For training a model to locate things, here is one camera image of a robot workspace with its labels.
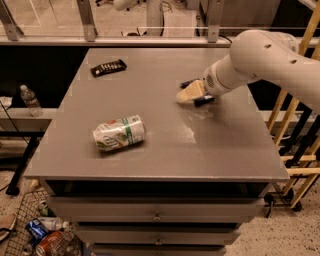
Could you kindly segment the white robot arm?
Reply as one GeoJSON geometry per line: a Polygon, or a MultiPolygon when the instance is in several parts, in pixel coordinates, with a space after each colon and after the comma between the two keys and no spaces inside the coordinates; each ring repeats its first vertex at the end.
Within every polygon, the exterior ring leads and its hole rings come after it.
{"type": "Polygon", "coordinates": [[[240,33],[229,54],[209,66],[176,99],[185,103],[205,94],[217,97],[259,80],[279,86],[320,114],[320,61],[300,55],[292,35],[263,30],[240,33]]]}

